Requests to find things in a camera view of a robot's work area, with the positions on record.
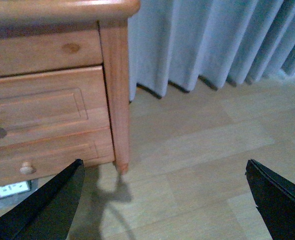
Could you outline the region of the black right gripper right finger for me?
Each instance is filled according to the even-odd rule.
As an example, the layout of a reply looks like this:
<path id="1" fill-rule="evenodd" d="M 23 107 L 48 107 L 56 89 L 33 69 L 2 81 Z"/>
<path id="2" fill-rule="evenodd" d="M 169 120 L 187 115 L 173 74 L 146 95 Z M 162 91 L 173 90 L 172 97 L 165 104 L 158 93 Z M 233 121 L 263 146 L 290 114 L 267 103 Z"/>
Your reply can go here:
<path id="1" fill-rule="evenodd" d="M 272 239 L 295 240 L 295 184 L 250 159 L 245 176 Z"/>

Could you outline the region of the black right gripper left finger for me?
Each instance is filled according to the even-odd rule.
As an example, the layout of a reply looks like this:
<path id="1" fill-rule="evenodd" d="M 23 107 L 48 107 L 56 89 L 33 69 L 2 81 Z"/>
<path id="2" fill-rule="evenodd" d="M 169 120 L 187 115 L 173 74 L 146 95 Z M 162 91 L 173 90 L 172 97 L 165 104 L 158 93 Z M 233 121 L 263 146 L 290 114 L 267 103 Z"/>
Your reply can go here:
<path id="1" fill-rule="evenodd" d="M 0 217 L 0 240 L 65 240 L 85 177 L 81 159 Z"/>

